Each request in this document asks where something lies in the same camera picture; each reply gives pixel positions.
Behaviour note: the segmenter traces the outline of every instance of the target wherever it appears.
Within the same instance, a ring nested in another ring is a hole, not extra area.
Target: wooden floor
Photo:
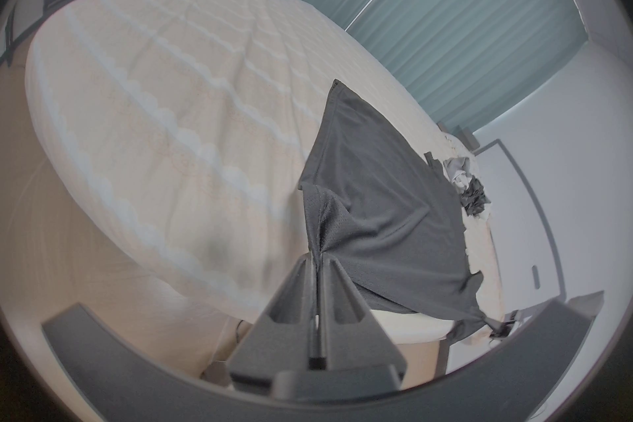
[[[198,377],[235,347],[237,320],[187,299],[119,250],[64,188],[24,91],[30,40],[0,67],[0,309],[31,371],[79,418],[99,421],[59,367],[41,323],[75,302],[156,361]],[[403,388],[433,378],[438,343],[401,346]]]

